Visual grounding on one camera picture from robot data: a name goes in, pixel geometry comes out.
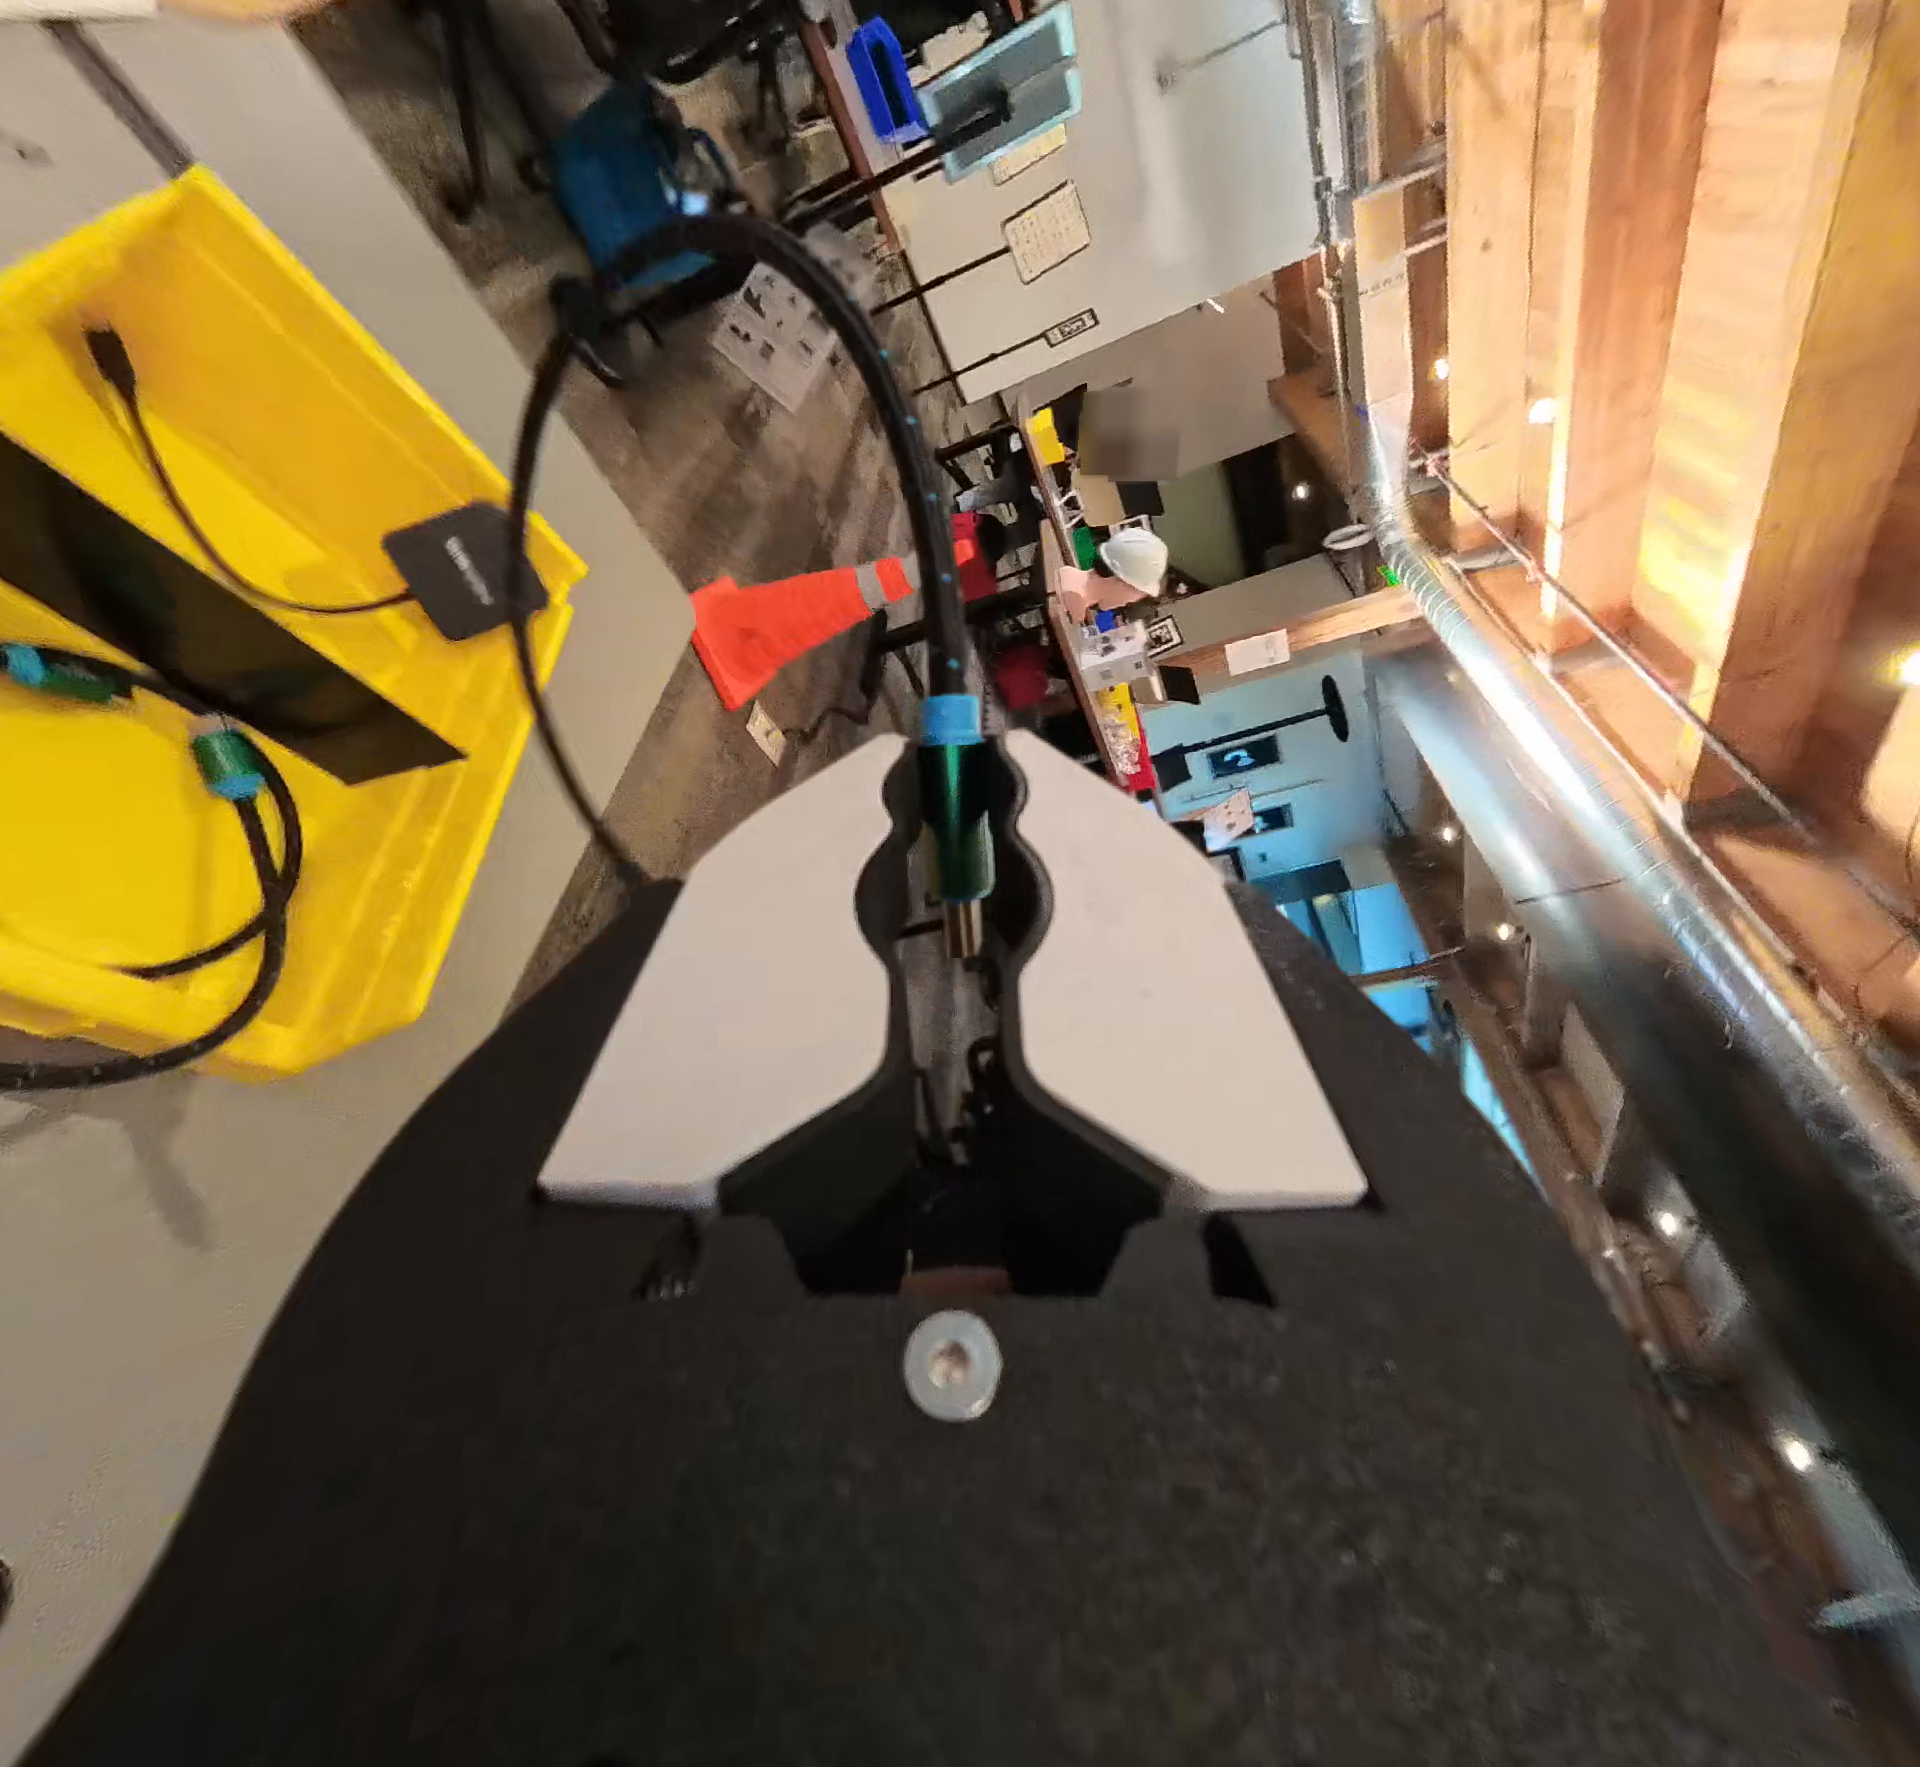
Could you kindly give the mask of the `small blue bin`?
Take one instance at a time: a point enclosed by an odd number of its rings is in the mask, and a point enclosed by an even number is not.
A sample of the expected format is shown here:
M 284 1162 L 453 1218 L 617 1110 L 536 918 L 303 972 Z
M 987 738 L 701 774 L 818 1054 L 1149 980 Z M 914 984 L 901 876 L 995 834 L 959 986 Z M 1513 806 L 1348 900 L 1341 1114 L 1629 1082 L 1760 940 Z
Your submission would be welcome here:
M 893 148 L 925 144 L 931 128 L 893 26 L 881 16 L 869 18 L 843 44 L 849 74 L 874 138 Z

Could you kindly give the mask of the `grey desk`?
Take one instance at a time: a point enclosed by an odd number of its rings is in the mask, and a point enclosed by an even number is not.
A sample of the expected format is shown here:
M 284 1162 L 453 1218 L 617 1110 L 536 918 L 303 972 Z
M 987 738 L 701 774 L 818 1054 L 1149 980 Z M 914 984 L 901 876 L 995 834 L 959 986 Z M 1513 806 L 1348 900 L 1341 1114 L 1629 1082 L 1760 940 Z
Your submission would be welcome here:
M 5 28 L 5 248 L 214 170 L 500 466 L 548 324 L 434 234 L 288 32 L 173 14 Z M 429 1012 L 281 1084 L 190 1076 L 5 1102 L 5 1763 L 144 1584 L 278 1302 L 373 1160 L 500 1022 L 587 836 L 529 752 Z

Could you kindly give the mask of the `black bin divider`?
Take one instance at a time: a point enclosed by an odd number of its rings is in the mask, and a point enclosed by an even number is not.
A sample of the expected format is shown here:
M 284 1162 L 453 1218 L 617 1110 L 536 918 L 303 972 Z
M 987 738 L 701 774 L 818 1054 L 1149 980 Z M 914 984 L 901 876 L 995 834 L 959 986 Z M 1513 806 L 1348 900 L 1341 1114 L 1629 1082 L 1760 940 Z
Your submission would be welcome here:
M 463 750 L 3 438 L 5 586 L 347 786 Z

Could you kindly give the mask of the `orange traffic cone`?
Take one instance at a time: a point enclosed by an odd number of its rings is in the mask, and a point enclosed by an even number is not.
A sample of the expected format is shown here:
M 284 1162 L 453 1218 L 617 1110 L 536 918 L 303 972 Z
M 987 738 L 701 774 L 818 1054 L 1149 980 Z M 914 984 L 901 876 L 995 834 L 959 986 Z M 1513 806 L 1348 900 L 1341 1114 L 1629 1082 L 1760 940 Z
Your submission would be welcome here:
M 907 558 L 753 586 L 711 580 L 690 596 L 692 650 L 725 710 L 738 714 L 790 664 L 917 594 L 920 580 Z

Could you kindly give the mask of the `metal duct pipe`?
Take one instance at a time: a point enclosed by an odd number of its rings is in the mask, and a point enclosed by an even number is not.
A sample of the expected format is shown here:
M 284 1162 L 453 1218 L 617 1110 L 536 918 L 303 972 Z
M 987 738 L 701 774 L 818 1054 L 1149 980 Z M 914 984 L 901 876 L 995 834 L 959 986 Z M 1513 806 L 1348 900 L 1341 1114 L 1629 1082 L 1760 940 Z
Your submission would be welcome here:
M 1382 570 L 1916 1198 L 1916 0 L 1289 0 Z

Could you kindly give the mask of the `black USB hub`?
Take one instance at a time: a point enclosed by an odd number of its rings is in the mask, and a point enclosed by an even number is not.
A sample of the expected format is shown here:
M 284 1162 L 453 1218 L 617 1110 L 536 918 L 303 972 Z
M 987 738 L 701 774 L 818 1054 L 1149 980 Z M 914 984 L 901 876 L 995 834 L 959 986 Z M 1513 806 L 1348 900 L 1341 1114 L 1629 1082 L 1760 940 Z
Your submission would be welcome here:
M 494 630 L 529 622 L 548 606 L 541 576 L 521 566 L 509 512 L 490 502 L 461 506 L 423 524 L 391 532 L 383 552 L 399 572 L 400 590 L 361 602 L 314 604 L 272 594 L 249 580 L 198 522 L 180 494 L 142 410 L 138 376 L 124 338 L 110 326 L 82 330 L 87 354 L 117 398 L 134 448 L 165 506 L 187 532 L 214 576 L 258 608 L 301 620 L 366 620 L 418 610 L 449 642 L 464 644 Z

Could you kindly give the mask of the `yellow plastic bin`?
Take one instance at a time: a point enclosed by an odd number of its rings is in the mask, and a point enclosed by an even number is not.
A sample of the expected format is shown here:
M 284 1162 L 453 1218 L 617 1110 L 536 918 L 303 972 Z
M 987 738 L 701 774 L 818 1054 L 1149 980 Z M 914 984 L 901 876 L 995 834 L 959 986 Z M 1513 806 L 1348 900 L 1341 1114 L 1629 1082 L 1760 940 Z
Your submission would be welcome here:
M 5 1096 L 301 1074 L 426 1010 L 587 566 L 514 526 L 503 474 L 207 170 L 5 270 L 3 436 L 227 586 L 88 326 L 122 336 L 175 484 L 269 592 L 392 594 L 384 536 L 490 502 L 548 594 L 464 644 L 418 610 L 324 622 L 244 598 L 464 752 L 347 786 L 3 584 Z

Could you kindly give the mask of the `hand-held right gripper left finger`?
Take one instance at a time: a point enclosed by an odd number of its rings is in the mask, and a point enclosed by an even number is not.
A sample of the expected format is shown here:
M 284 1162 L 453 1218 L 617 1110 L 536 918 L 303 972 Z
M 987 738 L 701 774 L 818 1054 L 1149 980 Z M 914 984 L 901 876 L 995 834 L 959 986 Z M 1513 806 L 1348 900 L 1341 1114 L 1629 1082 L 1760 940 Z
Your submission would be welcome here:
M 913 746 L 884 732 L 690 870 L 544 1158 L 544 1204 L 763 1222 L 808 1292 L 901 1286 L 917 814 Z

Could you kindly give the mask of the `light blue board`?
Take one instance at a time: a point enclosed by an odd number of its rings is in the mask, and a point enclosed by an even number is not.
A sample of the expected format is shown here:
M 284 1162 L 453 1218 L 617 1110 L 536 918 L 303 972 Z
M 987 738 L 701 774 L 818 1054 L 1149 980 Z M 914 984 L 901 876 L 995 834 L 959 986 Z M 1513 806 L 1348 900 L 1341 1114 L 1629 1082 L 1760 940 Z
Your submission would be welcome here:
M 948 186 L 1083 112 L 1075 28 L 1070 2 L 1058 0 L 919 88 L 927 138 Z

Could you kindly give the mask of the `blue bag cart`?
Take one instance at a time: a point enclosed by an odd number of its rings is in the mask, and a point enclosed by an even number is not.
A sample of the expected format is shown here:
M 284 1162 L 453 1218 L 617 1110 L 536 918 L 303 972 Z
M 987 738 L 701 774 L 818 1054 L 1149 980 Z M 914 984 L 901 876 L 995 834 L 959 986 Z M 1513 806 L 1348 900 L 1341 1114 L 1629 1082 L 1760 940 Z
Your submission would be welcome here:
M 727 300 L 749 278 L 749 262 L 682 252 L 660 256 L 618 292 L 606 282 L 608 268 L 665 224 L 749 204 L 727 152 L 653 82 L 608 86 L 561 132 L 546 162 L 551 196 L 613 312 L 679 318 Z

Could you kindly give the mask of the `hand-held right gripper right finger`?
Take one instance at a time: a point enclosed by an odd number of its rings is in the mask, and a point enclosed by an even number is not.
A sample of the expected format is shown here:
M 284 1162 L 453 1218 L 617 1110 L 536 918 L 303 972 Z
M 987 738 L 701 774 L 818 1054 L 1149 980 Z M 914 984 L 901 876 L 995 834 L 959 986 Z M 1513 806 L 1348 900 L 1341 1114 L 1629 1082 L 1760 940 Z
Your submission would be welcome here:
M 995 746 L 995 1198 L 1017 1292 L 1100 1292 L 1172 1218 L 1372 1190 L 1209 860 L 1029 730 Z

